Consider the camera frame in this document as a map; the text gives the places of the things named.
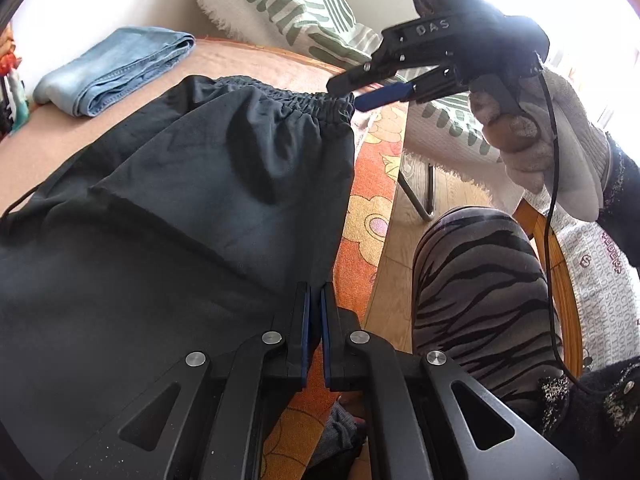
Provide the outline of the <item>black sleeved right forearm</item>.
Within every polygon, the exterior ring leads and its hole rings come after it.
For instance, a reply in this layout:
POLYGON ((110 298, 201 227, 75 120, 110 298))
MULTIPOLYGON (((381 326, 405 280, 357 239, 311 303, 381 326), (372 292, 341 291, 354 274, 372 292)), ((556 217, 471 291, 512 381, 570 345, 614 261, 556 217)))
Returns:
POLYGON ((606 135, 610 147, 608 178, 598 223, 625 254, 631 266, 640 266, 640 180, 637 164, 606 135))

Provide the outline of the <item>grey gloved right hand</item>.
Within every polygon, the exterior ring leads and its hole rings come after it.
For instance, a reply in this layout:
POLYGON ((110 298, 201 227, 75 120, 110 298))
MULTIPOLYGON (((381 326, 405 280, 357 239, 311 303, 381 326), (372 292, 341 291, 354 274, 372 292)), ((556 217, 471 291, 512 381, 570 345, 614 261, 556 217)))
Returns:
POLYGON ((518 82, 518 108, 508 110, 474 82, 469 102, 487 142, 500 152, 510 180, 528 192, 543 190, 572 217, 596 221, 611 174, 606 135, 587 117, 570 83, 546 68, 518 82))

